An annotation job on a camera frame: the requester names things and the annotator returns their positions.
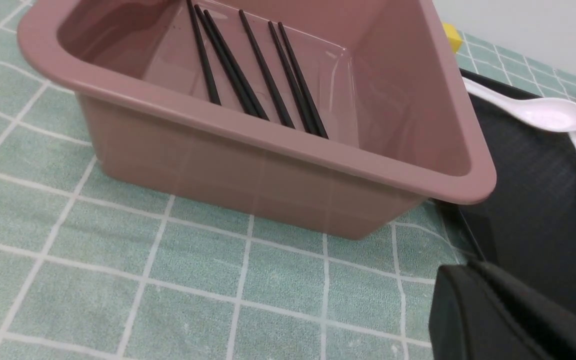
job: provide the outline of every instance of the yellow block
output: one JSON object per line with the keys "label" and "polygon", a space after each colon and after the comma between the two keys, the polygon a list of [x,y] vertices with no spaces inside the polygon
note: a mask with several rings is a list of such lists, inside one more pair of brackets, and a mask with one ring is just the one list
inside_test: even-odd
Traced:
{"label": "yellow block", "polygon": [[450,23],[444,23],[443,30],[446,32],[448,41],[450,41],[452,52],[457,53],[459,47],[462,46],[462,38],[459,36],[459,32],[457,32],[457,29],[455,29],[453,25],[450,25]]}

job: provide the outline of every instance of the chopsticks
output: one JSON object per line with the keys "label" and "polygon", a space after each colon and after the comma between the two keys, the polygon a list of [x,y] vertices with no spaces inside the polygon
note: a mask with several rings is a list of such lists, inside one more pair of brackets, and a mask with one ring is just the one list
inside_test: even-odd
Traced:
{"label": "chopsticks", "polygon": [[[237,96],[237,99],[243,108],[244,112],[250,116],[255,116],[260,119],[268,121],[268,114],[263,109],[259,99],[257,98],[255,92],[250,86],[249,81],[244,75],[242,68],[235,59],[233,52],[230,50],[224,36],[217,27],[215,20],[211,16],[210,12],[206,9],[203,11],[199,5],[192,5],[192,0],[186,0],[187,6],[190,13],[190,22],[192,24],[192,31],[194,32],[194,39],[199,53],[199,60],[201,63],[201,68],[203,71],[203,77],[206,81],[206,88],[208,91],[208,98],[211,103],[221,105],[219,94],[217,92],[217,86],[215,85],[215,78],[210,67],[210,62],[208,60],[208,55],[206,55],[206,49],[204,48],[204,42],[202,39],[201,32],[199,30],[199,25],[197,18],[199,18],[199,23],[201,23],[206,36],[210,40],[212,47],[217,54],[217,58],[221,63],[228,80]],[[295,129],[295,125],[290,117],[288,109],[286,109],[286,103],[284,102],[277,84],[270,72],[268,64],[264,58],[264,55],[259,48],[257,39],[250,27],[250,23],[246,17],[246,13],[240,9],[238,11],[242,26],[246,32],[248,41],[254,53],[254,57],[263,76],[263,80],[268,89],[274,108],[279,116],[279,121],[283,126]],[[268,27],[270,30],[270,36],[274,42],[274,46],[279,55],[279,60],[281,61],[281,66],[290,86],[290,91],[292,92],[293,100],[297,105],[297,111],[299,112],[299,117],[303,123],[304,130],[307,133],[323,137],[328,139],[329,136],[326,129],[322,123],[322,118],[317,110],[313,96],[308,89],[308,84],[304,78],[304,73],[299,66],[295,51],[288,39],[288,34],[284,28],[283,23],[279,22],[279,32],[281,33],[281,38],[285,44],[286,52],[284,52],[284,46],[282,46],[279,36],[275,30],[274,23],[268,22]]]}
{"label": "chopsticks", "polygon": [[320,112],[317,110],[317,106],[313,101],[313,96],[311,96],[310,90],[308,90],[308,84],[306,84],[306,79],[304,79],[304,74],[302,73],[302,69],[297,62],[297,57],[295,56],[295,51],[293,51],[293,46],[290,44],[290,39],[288,39],[288,34],[286,34],[286,29],[284,29],[283,23],[277,23],[279,26],[279,32],[281,33],[281,37],[283,38],[283,43],[286,45],[286,50],[288,52],[288,57],[290,58],[290,62],[292,63],[292,68],[294,69],[294,73],[297,77],[297,82],[299,83],[299,87],[301,88],[301,93],[303,94],[306,104],[308,105],[307,108],[310,111],[310,115],[312,116],[315,126],[317,128],[319,136],[328,139],[328,134],[326,133],[326,129],[324,128],[324,124],[322,123],[322,118],[320,117]]}
{"label": "chopsticks", "polygon": [[205,30],[206,34],[208,34],[208,39],[210,39],[212,47],[214,48],[215,53],[217,53],[219,62],[221,63],[223,70],[226,72],[226,76],[228,76],[230,84],[235,90],[235,95],[237,96],[237,99],[239,100],[241,107],[244,109],[244,112],[249,116],[258,117],[259,114],[257,110],[254,108],[252,102],[250,101],[250,98],[247,96],[240,78],[237,76],[237,73],[235,73],[235,70],[233,69],[233,64],[231,64],[230,60],[226,56],[226,51],[224,51],[222,44],[217,38],[217,35],[215,34],[215,29],[213,29],[211,24],[208,23],[208,19],[206,19],[204,13],[202,13],[202,9],[201,7],[199,7],[199,5],[194,5],[194,12],[196,13],[197,18],[199,18],[199,22],[201,22],[201,25],[203,25],[203,29]]}
{"label": "chopsticks", "polygon": [[250,28],[250,24],[246,18],[246,13],[243,10],[239,10],[239,17],[241,18],[241,23],[244,26],[244,30],[246,30],[248,40],[250,41],[250,46],[254,52],[254,57],[256,57],[256,62],[259,64],[259,68],[261,69],[263,80],[265,80],[265,86],[270,91],[270,97],[272,98],[274,107],[277,110],[277,115],[279,115],[281,124],[295,129],[295,125],[290,118],[290,114],[288,114],[288,110],[286,109],[286,104],[284,104],[284,100],[282,99],[281,94],[279,94],[277,84],[275,84],[275,80],[273,79],[273,75],[270,73],[270,69],[268,68],[268,64],[264,59],[264,55],[259,48],[257,39],[255,39],[255,34],[253,34],[252,29]]}
{"label": "chopsticks", "polygon": [[202,38],[201,30],[199,30],[199,24],[197,23],[197,17],[193,12],[193,2],[192,0],[186,0],[188,6],[188,14],[190,15],[190,23],[192,24],[192,32],[194,33],[194,41],[197,44],[197,51],[199,52],[199,61],[201,61],[201,70],[203,71],[203,78],[206,82],[206,88],[208,88],[208,98],[210,102],[216,105],[221,105],[222,101],[219,99],[219,92],[217,91],[217,85],[215,85],[215,77],[213,77],[213,70],[210,67],[210,61],[208,61],[208,55],[206,55],[206,48],[204,47],[204,39]]}
{"label": "chopsticks", "polygon": [[306,101],[304,101],[304,96],[302,96],[302,91],[299,89],[299,85],[295,80],[293,71],[290,68],[288,59],[286,58],[286,53],[279,41],[279,36],[275,30],[275,25],[272,21],[268,22],[268,28],[270,29],[270,36],[272,37],[272,42],[274,47],[277,48],[277,54],[279,55],[279,61],[281,61],[281,66],[283,67],[283,72],[286,75],[286,80],[288,80],[288,85],[290,86],[290,92],[292,92],[292,97],[294,98],[295,104],[297,104],[297,111],[299,112],[299,117],[301,117],[301,122],[303,123],[303,129],[307,133],[313,135],[319,135],[317,128],[314,125],[311,113],[307,108]]}

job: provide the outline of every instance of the black object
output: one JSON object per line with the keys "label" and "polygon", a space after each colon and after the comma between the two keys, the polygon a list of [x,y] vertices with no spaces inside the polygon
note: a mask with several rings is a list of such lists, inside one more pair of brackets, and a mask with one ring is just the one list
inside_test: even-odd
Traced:
{"label": "black object", "polygon": [[293,71],[290,68],[290,63],[288,63],[288,58],[286,57],[286,53],[284,52],[284,48],[282,47],[281,42],[279,41],[279,36],[277,36],[277,31],[275,30],[275,25],[272,21],[268,22],[268,28],[270,29],[270,36],[272,37],[274,47],[277,48],[277,55],[279,55],[279,60],[281,61],[283,72],[285,73],[288,84],[290,85],[290,92],[292,92],[292,97],[294,98],[294,102],[297,105],[299,117],[301,117],[301,122],[303,123],[303,129],[306,130],[306,132],[309,134],[319,136],[317,128],[315,127],[313,119],[311,118],[310,111],[307,108],[304,96],[302,95],[302,91],[299,89],[297,80],[295,80]]}
{"label": "black object", "polygon": [[237,60],[235,59],[235,56],[233,55],[233,52],[231,51],[231,49],[228,47],[226,40],[224,40],[224,37],[222,36],[222,33],[219,31],[219,28],[217,27],[217,24],[213,20],[213,17],[210,15],[210,12],[208,12],[208,10],[203,10],[203,14],[205,15],[206,21],[208,22],[208,24],[210,25],[210,27],[214,31],[215,37],[216,37],[218,43],[221,45],[221,48],[223,49],[224,54],[226,55],[226,59],[228,59],[232,69],[234,70],[235,74],[237,75],[239,82],[241,83],[241,86],[244,89],[244,93],[247,95],[250,102],[252,103],[252,106],[254,107],[254,111],[256,112],[256,116],[260,117],[263,120],[268,120],[268,115],[264,111],[264,108],[262,107],[261,103],[259,102],[259,99],[255,95],[255,92],[253,91],[252,87],[250,87],[250,84],[249,84],[248,80],[246,79],[246,75],[244,75],[242,68],[240,68],[240,65],[238,64]]}
{"label": "black object", "polygon": [[190,23],[192,24],[194,41],[197,44],[197,51],[199,52],[199,61],[201,61],[203,78],[206,82],[206,88],[208,89],[208,98],[211,103],[221,105],[222,101],[219,99],[217,85],[215,85],[215,78],[213,77],[213,70],[210,67],[210,61],[208,61],[208,55],[206,55],[204,39],[202,38],[202,33],[201,30],[199,30],[199,24],[197,23],[197,14],[193,11],[193,2],[192,0],[187,0],[186,3],[188,7],[188,15],[190,16]]}
{"label": "black object", "polygon": [[288,34],[286,34],[286,29],[284,29],[283,23],[277,23],[279,26],[279,32],[281,33],[281,37],[283,38],[283,43],[286,46],[286,52],[288,52],[288,57],[290,58],[290,62],[292,63],[292,68],[294,69],[294,74],[297,77],[297,82],[299,83],[299,88],[301,88],[301,93],[303,94],[304,99],[306,100],[306,107],[310,112],[310,116],[314,120],[314,125],[317,129],[317,134],[324,139],[328,139],[328,133],[326,133],[326,128],[322,123],[322,118],[320,117],[320,112],[317,110],[317,106],[313,101],[313,96],[311,95],[310,90],[308,90],[308,84],[306,83],[306,79],[304,78],[304,74],[302,73],[302,68],[299,66],[299,62],[297,61],[297,57],[295,56],[295,51],[293,51],[293,46],[290,44],[290,39],[288,39]]}
{"label": "black object", "polygon": [[237,73],[235,73],[235,70],[233,69],[233,65],[228,60],[222,44],[219,42],[219,39],[217,39],[215,30],[206,20],[206,17],[204,16],[204,13],[202,13],[199,5],[194,5],[194,11],[197,14],[197,18],[199,18],[199,22],[201,22],[201,25],[203,25],[203,29],[205,30],[206,34],[208,34],[208,39],[210,39],[212,47],[214,48],[215,53],[217,53],[219,62],[221,63],[223,70],[226,72],[226,75],[230,80],[230,84],[232,85],[232,88],[235,91],[235,95],[237,96],[241,107],[244,109],[244,112],[249,116],[258,116],[258,113],[250,101],[250,98],[246,95],[246,91],[243,88],[242,82],[240,82],[240,78],[237,76]]}
{"label": "black object", "polygon": [[441,266],[430,308],[435,360],[576,360],[576,316],[497,266]]}
{"label": "black object", "polygon": [[243,10],[239,10],[239,17],[241,18],[241,23],[244,27],[244,30],[246,30],[248,40],[250,41],[250,46],[254,52],[254,57],[256,57],[256,62],[259,64],[259,69],[263,75],[265,86],[268,88],[268,91],[270,91],[270,97],[272,98],[272,103],[274,103],[274,107],[277,110],[277,115],[279,116],[281,124],[295,129],[295,125],[293,124],[293,121],[290,118],[290,114],[288,114],[288,110],[286,109],[286,104],[284,104],[284,100],[282,99],[281,94],[279,94],[279,90],[277,89],[277,85],[273,79],[273,75],[270,73],[268,64],[266,64],[266,59],[264,59],[264,55],[259,48],[257,39],[255,39],[255,34],[253,34],[252,29],[250,28],[248,19],[246,18],[246,13]]}
{"label": "black object", "polygon": [[[537,96],[470,71],[461,74],[511,98]],[[576,151],[566,134],[533,129],[471,96],[497,173],[491,196],[446,205],[481,258],[576,315]]]}

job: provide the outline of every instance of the pink plastic basin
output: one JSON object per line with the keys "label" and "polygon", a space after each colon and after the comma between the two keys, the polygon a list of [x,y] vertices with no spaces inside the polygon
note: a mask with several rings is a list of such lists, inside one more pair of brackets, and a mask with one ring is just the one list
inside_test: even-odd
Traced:
{"label": "pink plastic basin", "polygon": [[[108,176],[354,240],[427,198],[471,204],[493,191],[430,0],[197,3],[270,121],[243,113],[205,41],[222,106],[208,101],[185,0],[39,0],[22,19],[25,59],[77,94]],[[238,9],[297,129],[279,123]],[[329,139],[304,132],[267,20],[288,27]]]}

